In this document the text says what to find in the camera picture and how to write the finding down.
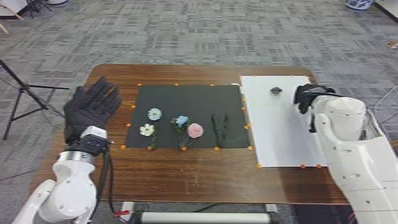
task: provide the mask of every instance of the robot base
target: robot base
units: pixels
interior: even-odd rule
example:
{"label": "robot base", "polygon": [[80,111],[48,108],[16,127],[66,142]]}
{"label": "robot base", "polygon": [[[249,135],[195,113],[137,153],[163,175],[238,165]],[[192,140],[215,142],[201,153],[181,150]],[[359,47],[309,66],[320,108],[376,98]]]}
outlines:
{"label": "robot base", "polygon": [[69,0],[48,0],[48,5],[62,6],[62,5],[66,5],[67,2],[69,2]]}

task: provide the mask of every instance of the floor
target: floor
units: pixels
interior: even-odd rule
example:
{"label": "floor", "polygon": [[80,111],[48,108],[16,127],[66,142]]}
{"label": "floor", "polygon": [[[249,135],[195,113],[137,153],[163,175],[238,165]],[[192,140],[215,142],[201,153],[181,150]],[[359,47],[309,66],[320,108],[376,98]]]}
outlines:
{"label": "floor", "polygon": [[[34,84],[74,88],[103,63],[300,65],[369,108],[398,84],[398,50],[385,47],[398,40],[396,23],[373,7],[364,13],[348,11],[341,0],[71,0],[34,19],[25,14],[25,21],[2,23],[10,35],[0,33],[0,58]],[[0,78],[10,82],[2,70]],[[57,92],[57,108],[69,96]],[[380,121],[396,113],[394,96],[378,107]],[[16,90],[0,82],[2,127],[14,98]],[[19,111],[34,106],[23,99]],[[396,124],[398,119],[384,122],[392,139]],[[9,140],[0,140],[0,223],[10,223],[23,205],[32,171],[60,128],[62,120],[37,113],[14,123]],[[140,206],[192,211],[204,205]],[[281,207],[284,219],[295,223],[288,208]],[[108,217],[105,209],[101,205],[99,216]],[[263,205],[211,209],[261,212]]]}

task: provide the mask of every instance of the pink object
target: pink object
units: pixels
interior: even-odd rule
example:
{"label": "pink object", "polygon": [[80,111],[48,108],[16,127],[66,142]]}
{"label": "pink object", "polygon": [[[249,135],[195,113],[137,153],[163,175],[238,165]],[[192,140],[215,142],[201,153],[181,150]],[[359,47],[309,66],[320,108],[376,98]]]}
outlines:
{"label": "pink object", "polygon": [[199,138],[202,136],[202,132],[204,132],[202,126],[197,123],[190,124],[190,126],[188,126],[190,138]]}

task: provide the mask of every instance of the white flower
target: white flower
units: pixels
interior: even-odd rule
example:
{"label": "white flower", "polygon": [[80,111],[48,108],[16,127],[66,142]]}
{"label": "white flower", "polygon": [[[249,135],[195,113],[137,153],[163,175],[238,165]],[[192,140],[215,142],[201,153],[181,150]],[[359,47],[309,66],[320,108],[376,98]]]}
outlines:
{"label": "white flower", "polygon": [[140,127],[140,134],[144,136],[151,136],[153,135],[153,132],[154,132],[154,127],[153,125],[145,124],[142,127]]}
{"label": "white flower", "polygon": [[147,111],[147,118],[151,121],[156,121],[161,117],[161,111],[158,108],[153,108],[149,111]]}

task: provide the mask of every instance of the black mat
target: black mat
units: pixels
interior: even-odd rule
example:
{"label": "black mat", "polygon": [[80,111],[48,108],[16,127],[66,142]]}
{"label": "black mat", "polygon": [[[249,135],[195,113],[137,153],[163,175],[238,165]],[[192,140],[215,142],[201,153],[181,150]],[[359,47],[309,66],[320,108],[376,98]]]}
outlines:
{"label": "black mat", "polygon": [[249,146],[245,130],[245,115],[241,111],[240,87],[227,86],[142,86],[131,116],[131,127],[126,136],[128,148],[145,148],[151,137],[140,135],[140,126],[153,124],[147,119],[151,108],[161,110],[158,121],[158,147],[177,148],[177,134],[170,126],[170,119],[179,115],[188,116],[190,122],[199,123],[204,135],[188,148],[213,148],[217,146],[211,115],[222,120],[227,113],[225,148]]}

